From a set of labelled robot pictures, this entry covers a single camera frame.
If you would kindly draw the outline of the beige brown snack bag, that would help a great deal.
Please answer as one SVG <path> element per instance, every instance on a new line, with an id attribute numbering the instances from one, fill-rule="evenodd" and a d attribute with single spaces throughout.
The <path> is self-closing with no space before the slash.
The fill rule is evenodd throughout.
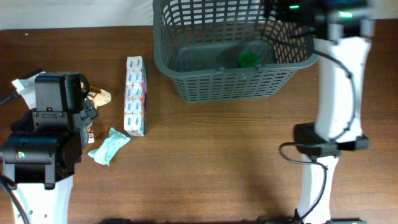
<path id="1" fill-rule="evenodd" d="M 92 101 L 97 110 L 98 107 L 104 106 L 111 101 L 111 94 L 109 92 L 95 86 L 90 86 L 87 97 L 90 101 Z M 85 148 L 88 144 L 94 143 L 95 137 L 93 131 L 93 122 L 89 126 L 83 127 L 81 136 L 83 148 Z"/>

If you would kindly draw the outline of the grey plastic shopping basket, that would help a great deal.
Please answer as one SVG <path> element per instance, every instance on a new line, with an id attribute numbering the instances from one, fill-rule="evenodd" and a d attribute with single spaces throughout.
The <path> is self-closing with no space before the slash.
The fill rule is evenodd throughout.
<path id="1" fill-rule="evenodd" d="M 189 103 L 267 98 L 317 55 L 307 30 L 275 18 L 273 0 L 154 0 L 154 60 Z M 259 57 L 240 68 L 241 52 Z"/>

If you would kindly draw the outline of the green lid glass jar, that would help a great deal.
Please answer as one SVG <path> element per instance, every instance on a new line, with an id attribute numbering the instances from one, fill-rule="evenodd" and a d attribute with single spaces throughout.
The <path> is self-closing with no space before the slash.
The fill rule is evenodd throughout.
<path id="1" fill-rule="evenodd" d="M 239 54 L 238 65 L 240 68 L 254 68 L 259 65 L 259 57 L 252 51 L 244 51 Z"/>

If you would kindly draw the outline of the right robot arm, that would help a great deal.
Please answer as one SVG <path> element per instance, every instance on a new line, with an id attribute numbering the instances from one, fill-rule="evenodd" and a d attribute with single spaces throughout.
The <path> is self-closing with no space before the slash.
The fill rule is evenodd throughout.
<path id="1" fill-rule="evenodd" d="M 271 1 L 275 18 L 305 26 L 319 61 L 319 108 L 313 123 L 294 127 L 302 158 L 302 193 L 292 223 L 331 223 L 333 174 L 342 151 L 366 149 L 361 127 L 366 60 L 375 21 L 369 1 Z"/>

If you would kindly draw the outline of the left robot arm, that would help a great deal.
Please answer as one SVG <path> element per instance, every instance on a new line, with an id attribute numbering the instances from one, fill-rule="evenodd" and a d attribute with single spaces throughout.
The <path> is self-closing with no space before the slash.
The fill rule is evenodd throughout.
<path id="1" fill-rule="evenodd" d="M 67 223 L 75 164 L 98 117 L 90 84 L 77 72 L 35 77 L 35 106 L 11 126 L 1 146 L 1 186 L 16 223 Z"/>

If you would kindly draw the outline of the tissue pack multipack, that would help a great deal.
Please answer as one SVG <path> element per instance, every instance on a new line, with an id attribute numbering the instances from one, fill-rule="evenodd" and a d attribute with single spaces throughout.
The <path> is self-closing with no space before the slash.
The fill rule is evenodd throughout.
<path id="1" fill-rule="evenodd" d="M 145 135 L 146 70 L 142 56 L 126 60 L 124 130 L 130 136 Z"/>

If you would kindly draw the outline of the mint green wrapped packet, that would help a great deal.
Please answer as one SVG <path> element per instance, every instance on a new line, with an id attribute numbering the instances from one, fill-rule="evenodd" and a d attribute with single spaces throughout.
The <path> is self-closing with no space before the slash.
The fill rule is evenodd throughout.
<path id="1" fill-rule="evenodd" d="M 94 149 L 88 155 L 94 159 L 95 162 L 101 165 L 110 165 L 111 159 L 119 151 L 120 148 L 125 146 L 131 139 L 123 133 L 111 128 L 109 136 L 104 140 L 98 149 Z"/>

